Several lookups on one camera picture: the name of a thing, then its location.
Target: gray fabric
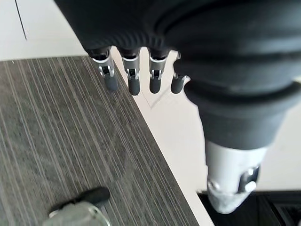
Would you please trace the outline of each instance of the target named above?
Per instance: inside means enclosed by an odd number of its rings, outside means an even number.
[[[41,225],[52,205],[99,185],[113,226],[197,225],[117,74],[110,93],[88,57],[0,62],[1,226]]]

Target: robotic hand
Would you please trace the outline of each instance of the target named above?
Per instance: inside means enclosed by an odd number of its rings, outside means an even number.
[[[157,93],[170,49],[171,90],[185,75],[206,140],[209,200],[234,211],[256,187],[260,163],[286,111],[301,97],[299,0],[55,0],[108,89],[117,88],[110,47],[123,58],[137,95],[139,50],[150,52],[150,90]]]

